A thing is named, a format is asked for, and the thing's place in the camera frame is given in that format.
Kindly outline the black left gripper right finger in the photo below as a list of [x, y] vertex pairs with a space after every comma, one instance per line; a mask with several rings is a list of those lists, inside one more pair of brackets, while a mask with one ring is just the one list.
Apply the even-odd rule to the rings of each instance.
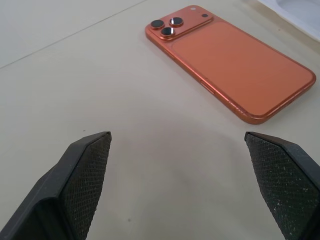
[[260, 193], [286, 240], [320, 238], [320, 167], [297, 144], [248, 131]]

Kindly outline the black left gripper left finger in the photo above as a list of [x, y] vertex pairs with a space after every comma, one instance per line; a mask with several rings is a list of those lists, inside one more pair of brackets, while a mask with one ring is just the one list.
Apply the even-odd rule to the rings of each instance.
[[102, 193], [109, 131], [73, 142], [32, 187], [0, 232], [2, 240], [85, 240]]

